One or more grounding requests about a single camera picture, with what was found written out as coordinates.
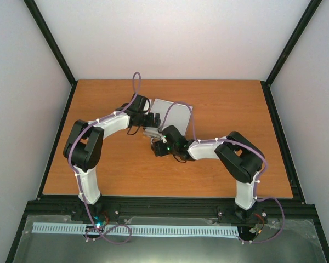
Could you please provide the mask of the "aluminium poker case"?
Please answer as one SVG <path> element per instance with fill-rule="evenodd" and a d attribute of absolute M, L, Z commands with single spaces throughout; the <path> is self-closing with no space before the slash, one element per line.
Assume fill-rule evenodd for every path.
<path fill-rule="evenodd" d="M 143 129 L 143 135 L 149 138 L 158 139 L 161 136 L 160 131 L 170 125 L 174 125 L 183 136 L 186 135 L 191 113 L 187 106 L 185 106 L 184 104 L 173 105 L 169 113 L 167 113 L 168 109 L 172 104 L 172 101 L 162 100 L 158 98 L 154 99 L 154 101 L 151 102 L 150 112 L 159 113 L 161 123 L 158 128 Z"/>

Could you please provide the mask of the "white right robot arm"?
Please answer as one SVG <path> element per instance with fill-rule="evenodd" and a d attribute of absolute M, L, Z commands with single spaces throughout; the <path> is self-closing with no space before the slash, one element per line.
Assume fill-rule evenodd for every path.
<path fill-rule="evenodd" d="M 151 140 L 151 149 L 156 157 L 171 155 L 182 163 L 220 160 L 236 181 L 235 204 L 246 211 L 257 200 L 259 177 L 268 166 L 262 151 L 237 131 L 211 140 L 188 140 L 170 125 L 160 132 L 159 138 Z"/>

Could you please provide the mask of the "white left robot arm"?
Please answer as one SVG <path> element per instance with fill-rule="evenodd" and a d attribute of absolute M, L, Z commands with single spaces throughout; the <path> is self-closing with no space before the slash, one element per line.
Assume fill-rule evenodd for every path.
<path fill-rule="evenodd" d="M 98 220 L 103 214 L 103 206 L 97 203 L 101 193 L 96 176 L 103 140 L 132 127 L 158 128 L 160 114 L 151 113 L 150 106 L 151 99 L 135 93 L 129 103 L 113 113 L 89 122 L 79 119 L 73 124 L 63 155 L 75 173 L 78 196 L 86 203 L 83 212 L 90 220 Z"/>

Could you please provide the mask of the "black aluminium frame rail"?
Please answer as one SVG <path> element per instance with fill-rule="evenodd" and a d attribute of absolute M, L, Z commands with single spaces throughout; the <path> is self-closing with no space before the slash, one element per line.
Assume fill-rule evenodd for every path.
<path fill-rule="evenodd" d="M 83 202 L 77 196 L 43 195 L 39 202 L 49 211 L 60 212 L 73 220 L 89 221 Z M 89 207 L 95 219 L 120 222 L 132 217 L 213 218 L 222 222 L 234 209 L 231 198 L 107 197 Z"/>

